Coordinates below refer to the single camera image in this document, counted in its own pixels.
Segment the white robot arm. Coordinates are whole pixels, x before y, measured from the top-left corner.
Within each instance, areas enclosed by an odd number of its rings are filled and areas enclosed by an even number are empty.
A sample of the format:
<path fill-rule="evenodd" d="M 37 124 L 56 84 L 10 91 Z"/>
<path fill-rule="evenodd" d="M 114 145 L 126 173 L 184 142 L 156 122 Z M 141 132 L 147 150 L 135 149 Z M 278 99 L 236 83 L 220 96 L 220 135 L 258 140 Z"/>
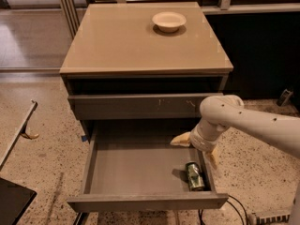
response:
<path fill-rule="evenodd" d="M 300 158 L 300 119 L 297 117 L 245 109 L 243 100 L 235 95 L 206 97 L 201 102 L 200 114 L 202 118 L 196 127 L 173 138 L 171 145 L 192 144 L 217 166 L 218 138 L 229 128 L 236 128 Z"/>

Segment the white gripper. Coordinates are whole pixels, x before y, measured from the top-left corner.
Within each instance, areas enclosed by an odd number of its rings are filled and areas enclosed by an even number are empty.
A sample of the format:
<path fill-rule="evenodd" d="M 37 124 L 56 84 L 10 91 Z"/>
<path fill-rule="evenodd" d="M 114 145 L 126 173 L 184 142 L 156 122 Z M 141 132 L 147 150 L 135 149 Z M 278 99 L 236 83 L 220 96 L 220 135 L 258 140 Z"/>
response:
<path fill-rule="evenodd" d="M 226 126 L 212 124 L 205 119 L 201 119 L 191 132 L 185 132 L 174 137 L 170 145 L 189 147 L 190 143 L 198 150 L 204 151 L 205 156 L 211 166 L 216 170 L 218 168 L 218 138 L 227 131 Z"/>

